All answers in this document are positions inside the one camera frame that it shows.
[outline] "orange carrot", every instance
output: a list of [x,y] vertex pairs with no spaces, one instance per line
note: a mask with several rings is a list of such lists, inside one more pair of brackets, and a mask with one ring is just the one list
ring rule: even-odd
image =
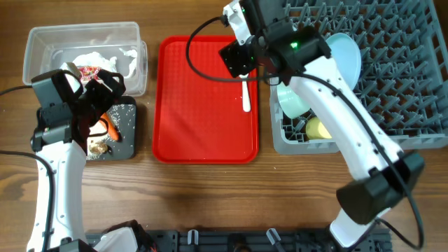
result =
[[105,121],[108,124],[108,127],[106,126],[106,123],[104,123],[102,120],[99,122],[101,125],[103,125],[104,129],[108,129],[107,133],[114,141],[118,141],[120,136],[118,135],[117,129],[115,128],[115,125],[112,123],[112,120],[107,116],[107,113],[104,113],[101,118],[105,119]]

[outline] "gray dish rack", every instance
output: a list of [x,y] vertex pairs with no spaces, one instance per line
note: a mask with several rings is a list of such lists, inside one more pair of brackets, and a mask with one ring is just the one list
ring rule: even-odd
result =
[[[353,91],[403,149],[448,145],[448,52],[432,0],[288,0],[285,8],[298,29],[312,25],[325,39],[342,32],[357,42],[363,65]],[[275,86],[269,104],[278,153],[339,151],[332,139],[307,139],[315,115],[286,117]]]

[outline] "wooden table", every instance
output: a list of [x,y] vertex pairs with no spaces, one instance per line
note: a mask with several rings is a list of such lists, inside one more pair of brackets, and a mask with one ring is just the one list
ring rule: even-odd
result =
[[[435,0],[444,28],[448,6]],[[137,99],[137,155],[119,162],[90,162],[84,171],[86,231],[137,219],[148,229],[265,230],[325,227],[340,206],[336,189],[351,178],[340,155],[279,155],[272,145],[269,88],[260,86],[260,152],[248,165],[166,165],[151,153],[158,48],[171,35],[189,34],[219,15],[228,0],[0,1],[0,90],[22,85],[29,30],[46,25],[133,20],[150,53],[148,90]],[[205,34],[231,34],[213,24]],[[30,152],[39,103],[31,90],[0,98],[0,149]],[[423,150],[426,170],[414,191],[427,251],[448,249],[448,149]],[[24,251],[36,208],[36,162],[0,157],[0,251]],[[414,240],[414,217],[403,201],[394,225]],[[397,251],[408,251],[399,241]]]

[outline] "plastic spoon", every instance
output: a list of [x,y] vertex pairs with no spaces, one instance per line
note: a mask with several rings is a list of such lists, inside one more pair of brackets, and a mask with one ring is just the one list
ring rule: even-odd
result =
[[[240,75],[240,78],[247,78],[248,74]],[[247,87],[247,82],[243,80],[243,111],[251,111],[251,99],[249,98],[249,88]]]

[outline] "red plastic tray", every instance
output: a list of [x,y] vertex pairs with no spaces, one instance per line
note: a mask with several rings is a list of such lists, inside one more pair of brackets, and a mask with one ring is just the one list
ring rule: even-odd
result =
[[[251,112],[243,111],[242,83],[219,83],[194,73],[187,64],[188,36],[160,45],[153,153],[176,164],[243,164],[258,153],[258,86],[248,83]],[[210,76],[231,78],[218,51],[232,36],[197,36],[193,64]]]

